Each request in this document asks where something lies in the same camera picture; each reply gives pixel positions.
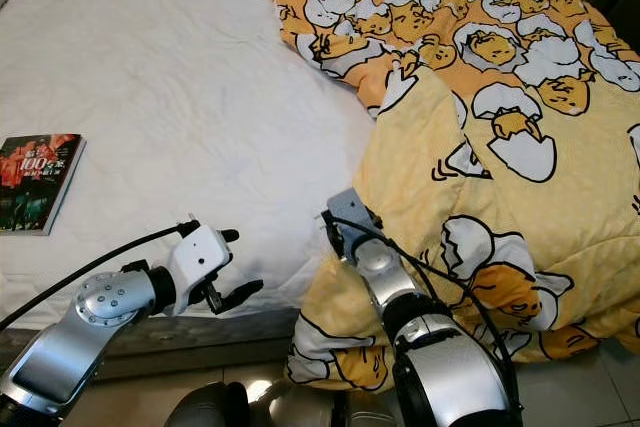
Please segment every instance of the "bed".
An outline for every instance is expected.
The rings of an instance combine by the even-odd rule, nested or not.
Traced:
[[[249,345],[295,322],[292,381],[385,390],[388,339],[314,220],[353,185],[387,235],[476,292],[515,360],[640,347],[640,57],[585,0],[10,0],[0,42],[19,112],[2,133],[71,123],[89,141],[52,236],[0,239],[7,306],[195,210],[243,234],[223,290],[266,288],[242,317],[131,335],[136,358],[149,339],[180,356],[181,325],[215,347],[198,332],[224,322]],[[495,348],[466,292],[432,282]],[[55,321],[69,292],[16,326]]]
[[[192,212],[241,233],[217,286],[228,292],[262,278],[264,289],[228,314],[244,320],[211,323],[202,304],[184,322],[141,325],[112,352],[233,343],[227,352],[237,353],[242,342],[281,339],[269,355],[284,357],[282,339],[328,252],[314,218],[349,185],[373,122],[347,89],[282,44],[271,0],[9,0],[0,51],[0,137],[73,131],[88,142],[51,235],[0,238],[0,317]],[[103,270],[162,262],[176,241],[148,244]],[[13,325],[5,361],[57,321],[75,287]],[[200,362],[264,360],[269,348],[248,351],[218,349]]]

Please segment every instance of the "black cable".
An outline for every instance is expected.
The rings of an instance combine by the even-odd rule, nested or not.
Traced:
[[[122,254],[123,252],[126,252],[127,250],[131,250],[131,249],[133,249],[135,247],[138,247],[139,245],[146,244],[147,242],[150,242],[152,240],[159,239],[160,237],[164,237],[165,235],[169,235],[169,234],[172,234],[174,232],[178,232],[179,229],[181,229],[183,225],[185,225],[185,224],[179,224],[179,225],[176,225],[175,227],[170,227],[168,229],[161,230],[161,231],[156,232],[154,234],[146,235],[146,236],[141,237],[141,238],[139,238],[137,240],[134,240],[133,242],[129,242],[128,244],[123,245],[122,247],[118,247],[117,249],[112,250],[111,252],[103,255],[102,257],[97,258],[96,260],[94,260],[92,262],[89,262],[84,267],[76,270],[74,273],[68,275],[67,277],[65,277],[61,281],[59,281],[56,284],[52,285],[51,287],[49,287],[44,292],[36,295],[33,299],[31,299],[29,302],[24,304],[22,307],[19,307],[18,309],[16,309],[15,311],[13,311],[9,315],[7,315],[4,319],[2,319],[2,321],[0,321],[0,332],[2,332],[4,329],[9,327],[16,320],[18,320],[18,318],[20,318],[21,316],[26,314],[28,311],[33,309],[36,305],[41,303],[43,300],[46,300],[48,297],[52,296],[53,294],[58,292],[60,289],[66,287],[67,285],[69,285],[74,280],[79,279],[80,277],[85,275],[87,272],[92,271],[93,269],[95,269],[99,265],[104,264],[106,261],[113,259],[114,257]]]
[[[380,235],[379,233],[375,232],[374,230],[368,229],[367,227],[363,227],[363,226],[361,226],[361,225],[359,225],[359,224],[357,224],[355,222],[351,222],[350,220],[343,219],[341,217],[333,217],[332,216],[331,219],[333,221],[339,223],[339,224],[344,224],[344,225],[346,225],[348,227],[353,227],[354,229],[358,229],[361,232],[364,232],[365,234],[368,234],[371,237],[373,237],[375,239],[378,239],[380,242],[384,243],[385,245],[388,245],[392,249],[395,249],[410,264],[412,262],[412,259],[414,259],[413,257],[409,256],[406,252],[404,252],[400,247],[398,247],[398,245],[393,240],[387,239],[384,235]],[[422,281],[427,286],[427,289],[429,290],[429,294],[431,295],[431,297],[436,299],[436,300],[439,300],[438,294],[436,293],[436,290],[433,288],[433,284],[431,284],[431,281],[425,275],[425,273],[421,269],[416,268],[415,265],[412,264],[411,266],[414,268],[414,270],[418,273],[418,275],[420,276]]]
[[[500,332],[498,331],[498,328],[496,327],[496,324],[493,322],[493,319],[491,318],[491,316],[489,315],[489,312],[487,311],[486,307],[484,305],[482,305],[482,302],[480,302],[480,300],[476,297],[476,295],[472,292],[472,290],[467,287],[465,284],[463,284],[461,281],[459,281],[458,279],[455,279],[453,277],[451,277],[450,275],[444,273],[444,272],[440,272],[439,270],[431,267],[428,263],[421,261],[420,259],[417,259],[415,257],[413,257],[412,255],[409,255],[407,252],[405,252],[398,244],[396,244],[392,239],[387,239],[386,237],[384,237],[383,235],[378,234],[377,232],[374,232],[371,229],[368,229],[366,227],[363,227],[355,222],[351,222],[350,220],[346,220],[346,219],[342,219],[339,217],[333,217],[332,218],[333,221],[339,223],[339,224],[344,224],[347,225],[349,227],[353,227],[354,229],[358,229],[361,232],[364,232],[378,240],[380,240],[381,242],[383,242],[384,244],[388,245],[389,247],[391,247],[392,249],[396,250],[402,257],[404,257],[407,262],[415,269],[415,271],[418,273],[418,275],[420,275],[420,278],[425,282],[425,284],[427,285],[427,288],[429,288],[429,291],[431,292],[432,290],[434,291],[434,298],[438,299],[438,296],[435,294],[435,290],[433,289],[433,286],[431,285],[431,282],[428,280],[427,276],[425,275],[425,273],[422,271],[422,269],[419,269],[417,266],[422,266],[424,269],[426,269],[429,272],[434,273],[435,275],[438,275],[439,277],[448,280],[449,282],[455,284],[457,287],[459,287],[463,293],[468,296],[471,301],[473,302],[474,306],[476,307],[476,309],[478,310],[478,312],[480,313],[480,316],[482,317],[482,320],[484,321],[484,323],[487,325],[487,328],[489,329],[489,331],[491,332],[491,335],[493,335],[495,344],[498,348],[498,350],[500,351],[500,356],[501,359],[499,359],[501,362],[501,370],[502,370],[502,374],[505,377],[505,380],[509,383],[508,385],[508,390],[511,391],[512,393],[512,403],[517,404],[514,405],[514,408],[519,408],[520,404],[519,404],[519,393],[518,393],[518,381],[517,381],[517,377],[516,377],[516,373],[515,373],[515,368],[513,367],[513,362],[511,361],[511,356],[509,355],[509,352],[507,351],[506,346],[504,345],[504,341],[502,340],[502,336],[500,335]]]

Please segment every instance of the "red book cover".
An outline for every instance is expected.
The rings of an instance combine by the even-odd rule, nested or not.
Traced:
[[[85,143],[78,134],[5,140],[0,150],[0,234],[49,235]]]

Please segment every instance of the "bed frame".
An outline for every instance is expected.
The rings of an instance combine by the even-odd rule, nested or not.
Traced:
[[[284,309],[233,319],[146,319],[109,346],[97,380],[284,361],[297,317],[297,309]],[[0,334],[0,372],[37,333],[7,329]]]

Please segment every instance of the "blanket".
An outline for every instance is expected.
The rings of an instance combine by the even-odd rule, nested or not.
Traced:
[[[385,234],[464,282],[516,361],[640,351],[640,57],[585,0],[274,0],[282,38],[377,119],[353,186]],[[455,285],[455,319],[495,341]],[[287,373],[384,390],[393,355],[330,258]]]

